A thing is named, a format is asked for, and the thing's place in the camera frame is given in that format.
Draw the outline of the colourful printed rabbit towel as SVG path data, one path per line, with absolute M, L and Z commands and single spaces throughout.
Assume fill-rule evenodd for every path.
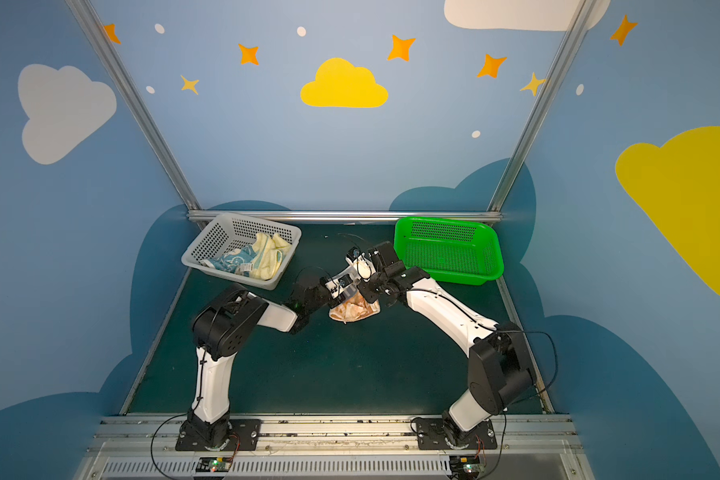
M 354 323 L 376 315 L 381 311 L 378 301 L 369 303 L 360 293 L 347 299 L 329 311 L 332 320 L 344 324 Z

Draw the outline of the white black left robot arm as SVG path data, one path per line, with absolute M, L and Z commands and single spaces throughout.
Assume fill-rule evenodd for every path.
M 313 313 L 333 308 L 356 293 L 336 279 L 294 284 L 284 303 L 257 295 L 239 283 L 215 297 L 191 322 L 197 354 L 195 398 L 179 430 L 178 451 L 223 451 L 253 444 L 234 436 L 230 424 L 230 380 L 235 357 L 258 326 L 296 333 Z

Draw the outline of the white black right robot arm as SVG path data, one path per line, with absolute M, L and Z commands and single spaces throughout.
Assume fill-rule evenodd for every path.
M 536 384 L 526 335 L 517 325 L 470 309 L 421 268 L 406 267 L 391 243 L 353 253 L 349 264 L 359 274 L 357 287 L 365 300 L 386 295 L 402 302 L 448 335 L 468 358 L 467 389 L 442 415 L 451 447 L 466 447 L 480 424 Z

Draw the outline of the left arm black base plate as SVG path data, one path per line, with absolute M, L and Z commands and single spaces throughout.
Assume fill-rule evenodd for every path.
M 254 451 L 262 422 L 259 419 L 226 419 L 208 423 L 192 418 L 179 430 L 176 451 L 233 452 Z

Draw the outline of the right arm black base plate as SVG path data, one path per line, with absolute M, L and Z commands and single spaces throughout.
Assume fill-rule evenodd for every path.
M 448 419 L 414 417 L 410 422 L 420 450 L 496 450 L 497 438 L 490 420 L 462 431 Z

